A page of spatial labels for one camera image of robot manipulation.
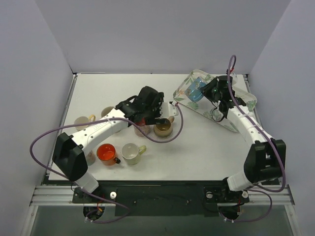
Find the pink patterned mug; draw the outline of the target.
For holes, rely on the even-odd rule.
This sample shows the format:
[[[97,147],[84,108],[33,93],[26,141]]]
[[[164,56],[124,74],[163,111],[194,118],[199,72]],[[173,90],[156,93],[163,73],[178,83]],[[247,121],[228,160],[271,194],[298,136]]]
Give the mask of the pink patterned mug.
[[[146,125],[145,119],[135,122],[135,124],[138,126],[138,128],[136,128],[135,126],[133,127],[134,133],[139,137],[143,137],[144,134],[148,135],[151,132],[151,128],[149,125]]]

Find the blue mug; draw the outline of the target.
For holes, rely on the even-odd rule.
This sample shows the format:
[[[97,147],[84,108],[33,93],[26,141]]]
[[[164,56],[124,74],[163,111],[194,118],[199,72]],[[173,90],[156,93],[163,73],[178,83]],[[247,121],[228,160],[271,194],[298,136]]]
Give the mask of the blue mug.
[[[203,94],[200,91],[200,88],[205,86],[206,83],[203,78],[198,77],[195,79],[192,84],[185,90],[185,95],[192,102],[198,102],[203,98]]]

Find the round beige mug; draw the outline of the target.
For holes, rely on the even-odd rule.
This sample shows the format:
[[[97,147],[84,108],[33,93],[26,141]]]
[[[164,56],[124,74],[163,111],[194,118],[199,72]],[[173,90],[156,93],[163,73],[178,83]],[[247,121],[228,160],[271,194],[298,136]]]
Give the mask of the round beige mug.
[[[167,138],[173,132],[173,122],[174,117],[171,116],[168,118],[168,121],[164,124],[156,124],[154,125],[154,133],[159,138]]]

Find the beige speckled mug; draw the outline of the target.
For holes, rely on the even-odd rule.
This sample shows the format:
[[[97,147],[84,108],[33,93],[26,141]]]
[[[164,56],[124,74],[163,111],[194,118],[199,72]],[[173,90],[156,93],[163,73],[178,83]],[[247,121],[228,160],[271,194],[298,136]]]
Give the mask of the beige speckled mug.
[[[115,116],[115,112],[116,110],[115,107],[113,106],[104,108],[100,113],[101,116],[100,121],[109,121],[110,118],[113,118]]]

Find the pale green mug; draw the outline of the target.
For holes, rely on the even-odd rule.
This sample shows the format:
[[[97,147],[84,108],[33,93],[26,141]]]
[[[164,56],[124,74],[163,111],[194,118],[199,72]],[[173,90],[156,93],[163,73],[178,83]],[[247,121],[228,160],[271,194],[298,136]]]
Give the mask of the pale green mug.
[[[122,157],[128,165],[136,165],[141,160],[141,155],[147,150],[145,145],[138,146],[134,143],[125,144],[122,147]]]

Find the orange mug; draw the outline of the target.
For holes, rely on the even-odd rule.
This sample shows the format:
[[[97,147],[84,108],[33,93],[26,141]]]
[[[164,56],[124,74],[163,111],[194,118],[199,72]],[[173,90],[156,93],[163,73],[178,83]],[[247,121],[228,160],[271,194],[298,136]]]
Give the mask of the orange mug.
[[[115,147],[112,144],[102,144],[98,147],[96,155],[105,166],[120,164]]]

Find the yellow mug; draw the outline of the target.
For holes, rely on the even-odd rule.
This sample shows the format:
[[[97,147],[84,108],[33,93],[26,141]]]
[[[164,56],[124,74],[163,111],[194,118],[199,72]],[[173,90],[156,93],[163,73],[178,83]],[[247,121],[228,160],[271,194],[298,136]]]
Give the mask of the yellow mug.
[[[88,117],[86,116],[81,116],[78,117],[75,121],[74,121],[74,125],[75,125],[75,129],[77,131],[81,131],[86,129],[89,126],[89,122],[95,121],[96,120],[96,116],[95,115],[90,115]]]

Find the tall floral beige mug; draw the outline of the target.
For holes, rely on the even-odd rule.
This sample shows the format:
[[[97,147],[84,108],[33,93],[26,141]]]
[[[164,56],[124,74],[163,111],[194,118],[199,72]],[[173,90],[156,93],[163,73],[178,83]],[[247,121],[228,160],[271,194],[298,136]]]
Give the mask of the tall floral beige mug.
[[[96,160],[94,152],[91,150],[87,155],[86,155],[86,162],[88,166],[91,166]]]

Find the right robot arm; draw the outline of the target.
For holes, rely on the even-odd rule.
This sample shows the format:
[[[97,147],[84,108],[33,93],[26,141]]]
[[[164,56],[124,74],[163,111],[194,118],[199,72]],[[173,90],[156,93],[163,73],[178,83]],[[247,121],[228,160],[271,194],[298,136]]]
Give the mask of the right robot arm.
[[[221,198],[231,201],[237,196],[238,191],[254,184],[280,177],[285,179],[286,144],[283,140],[275,140],[264,131],[244,100],[235,96],[232,77],[227,75],[215,77],[201,87],[200,92],[209,101],[217,103],[223,117],[236,126],[250,147],[243,169],[228,177],[227,185],[220,188]]]

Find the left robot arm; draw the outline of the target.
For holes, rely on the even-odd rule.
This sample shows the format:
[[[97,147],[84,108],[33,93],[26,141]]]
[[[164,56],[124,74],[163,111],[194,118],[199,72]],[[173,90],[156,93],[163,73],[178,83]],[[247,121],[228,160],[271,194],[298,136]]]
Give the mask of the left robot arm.
[[[160,108],[164,94],[145,86],[140,93],[118,103],[96,124],[71,135],[65,132],[57,137],[53,162],[65,178],[84,189],[84,197],[89,202],[97,202],[101,197],[98,181],[88,172],[87,155],[111,135],[135,124],[152,124],[161,116]]]

